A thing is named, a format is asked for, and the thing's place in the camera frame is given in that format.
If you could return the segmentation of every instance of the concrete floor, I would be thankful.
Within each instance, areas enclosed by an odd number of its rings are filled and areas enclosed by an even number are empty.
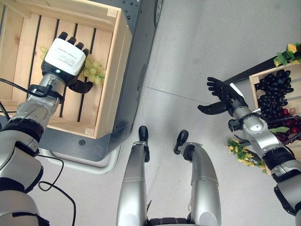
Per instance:
[[[197,105],[217,101],[207,90],[207,76],[227,79],[300,40],[300,0],[165,0],[133,133],[122,145],[115,169],[96,176],[65,168],[57,182],[77,204],[75,225],[116,225],[121,182],[140,125],[150,134],[149,218],[189,213],[191,164],[173,154],[179,131],[186,129],[188,141],[203,144],[215,166],[223,226],[294,225],[294,217],[274,195],[271,176],[228,153],[230,116],[207,116]],[[238,87],[253,108],[248,81]],[[59,167],[39,160],[43,180],[52,181]],[[45,193],[35,188],[30,195],[51,225],[71,225],[72,205],[55,189]]]

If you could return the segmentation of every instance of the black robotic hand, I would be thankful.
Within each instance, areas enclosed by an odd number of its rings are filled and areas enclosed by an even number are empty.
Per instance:
[[[246,104],[244,98],[239,95],[230,85],[215,79],[213,77],[207,78],[207,86],[209,91],[212,91],[213,96],[217,96],[220,102],[208,106],[199,105],[198,109],[205,114],[220,114],[228,111],[231,116],[233,116],[233,111],[238,107],[243,107]]]
[[[67,36],[66,32],[62,32],[53,41],[42,62],[42,74],[54,74],[74,92],[87,93],[93,87],[93,83],[82,82],[77,78],[85,66],[90,51],[87,48],[82,50],[84,44],[81,42],[74,46],[76,42],[74,37],[66,41]]]

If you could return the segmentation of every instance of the wooden crate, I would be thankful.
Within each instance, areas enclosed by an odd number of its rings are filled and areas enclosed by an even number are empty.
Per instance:
[[[28,88],[42,79],[40,46],[50,47],[62,31],[75,36],[106,69],[103,86],[85,95],[66,89],[49,128],[100,138],[112,132],[132,34],[122,9],[88,0],[0,0],[4,13],[0,40],[0,77]],[[0,83],[8,111],[26,93]]]
[[[255,84],[259,83],[260,79],[263,79],[268,74],[276,75],[277,71],[284,69],[290,70],[292,78],[291,85],[294,88],[292,93],[286,94],[285,98],[288,101],[288,105],[285,108],[290,109],[292,107],[296,108],[296,114],[301,115],[301,64],[288,64],[286,66],[275,67],[257,74],[253,74],[249,77],[251,83],[251,89],[254,99],[255,108],[258,108],[257,100],[261,95],[264,95],[265,92],[262,90],[256,91]],[[292,144],[288,144],[288,147],[292,149],[297,159],[301,160],[301,141],[296,140]]]

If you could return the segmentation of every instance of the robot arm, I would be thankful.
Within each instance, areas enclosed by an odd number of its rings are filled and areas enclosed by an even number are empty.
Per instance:
[[[54,40],[41,66],[42,81],[29,87],[26,102],[0,131],[0,225],[49,225],[27,195],[43,175],[41,163],[34,158],[39,153],[39,141],[50,117],[64,101],[64,87],[85,93],[93,86],[77,80],[89,50],[82,51],[82,43],[74,46],[73,37],[65,41],[67,35],[62,32]]]
[[[215,78],[208,78],[207,85],[220,102],[209,106],[198,106],[206,114],[229,112],[235,120],[230,127],[236,126],[243,131],[257,155],[263,159],[277,182],[274,188],[283,208],[296,216],[296,225],[301,225],[301,162],[271,133],[266,121],[253,113],[245,103],[240,91],[233,85],[226,85]]]

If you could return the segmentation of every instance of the floor seam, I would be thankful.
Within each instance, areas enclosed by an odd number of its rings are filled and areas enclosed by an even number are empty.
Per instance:
[[[170,95],[173,95],[173,96],[176,96],[176,97],[181,97],[181,98],[184,98],[184,99],[187,99],[187,100],[192,100],[192,101],[196,101],[196,102],[199,102],[199,103],[202,103],[202,104],[209,105],[209,103],[206,103],[206,102],[203,102],[203,101],[191,99],[191,98],[188,98],[188,97],[183,97],[183,96],[180,96],[180,95],[177,95],[177,94],[174,94],[174,93],[169,93],[169,92],[162,91],[162,90],[155,89],[155,88],[151,88],[151,87],[148,87],[148,86],[142,86],[142,87],[145,87],[145,88],[148,88],[148,89],[152,89],[152,90],[156,90],[156,91],[159,91],[159,92],[162,92],[162,93],[170,94]]]

